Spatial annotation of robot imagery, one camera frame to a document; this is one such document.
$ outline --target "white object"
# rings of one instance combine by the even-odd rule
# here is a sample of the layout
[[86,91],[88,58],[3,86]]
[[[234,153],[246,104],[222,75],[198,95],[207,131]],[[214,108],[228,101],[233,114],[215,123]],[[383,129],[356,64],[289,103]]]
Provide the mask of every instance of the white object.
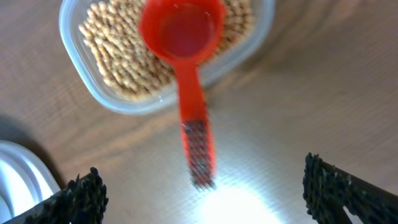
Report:
[[50,171],[32,152],[0,141],[0,223],[16,217],[60,190]]
[[[175,103],[177,100],[175,85],[165,89],[156,97],[140,102],[124,100],[105,85],[94,55],[83,43],[83,35],[78,29],[78,25],[87,18],[86,10],[90,8],[90,4],[99,1],[63,0],[59,17],[63,44],[87,89],[104,107],[122,114],[150,113]],[[239,46],[200,67],[199,77],[203,86],[211,85],[230,72],[264,42],[274,19],[275,1],[252,0],[252,8],[256,16],[253,33]]]

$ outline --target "textured grip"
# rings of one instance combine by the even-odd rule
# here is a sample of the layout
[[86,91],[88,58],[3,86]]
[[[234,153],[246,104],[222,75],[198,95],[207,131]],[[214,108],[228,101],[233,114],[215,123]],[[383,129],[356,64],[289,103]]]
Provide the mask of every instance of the textured grip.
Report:
[[214,186],[214,155],[207,121],[182,123],[183,146],[193,183],[200,187]]

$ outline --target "wood grain surface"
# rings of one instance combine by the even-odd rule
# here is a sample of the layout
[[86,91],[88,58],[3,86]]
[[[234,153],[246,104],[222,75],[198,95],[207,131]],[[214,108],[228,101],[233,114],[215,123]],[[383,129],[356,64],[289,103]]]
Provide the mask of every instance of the wood grain surface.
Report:
[[214,192],[190,184],[175,105],[126,116],[90,95],[60,38],[60,4],[0,1],[0,139],[31,149],[60,185],[97,167],[104,223],[251,220],[256,209],[232,212],[251,206],[239,192],[261,202],[260,223],[314,223],[308,152],[398,194],[397,1],[277,0],[262,48],[206,91]]

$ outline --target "white plastic lid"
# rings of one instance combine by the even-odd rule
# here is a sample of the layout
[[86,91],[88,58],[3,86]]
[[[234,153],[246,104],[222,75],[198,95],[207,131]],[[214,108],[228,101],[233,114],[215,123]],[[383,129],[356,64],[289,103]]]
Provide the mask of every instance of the white plastic lid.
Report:
[[16,217],[60,190],[44,163],[32,152],[0,141],[0,223]]

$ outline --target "red measuring scoop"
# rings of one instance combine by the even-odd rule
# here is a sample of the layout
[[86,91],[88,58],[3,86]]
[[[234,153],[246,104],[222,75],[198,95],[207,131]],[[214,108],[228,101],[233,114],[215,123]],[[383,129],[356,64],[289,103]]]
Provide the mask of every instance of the red measuring scoop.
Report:
[[198,185],[212,183],[215,150],[197,66],[215,51],[224,15],[220,0],[147,0],[139,26],[146,46],[175,70],[183,146]]

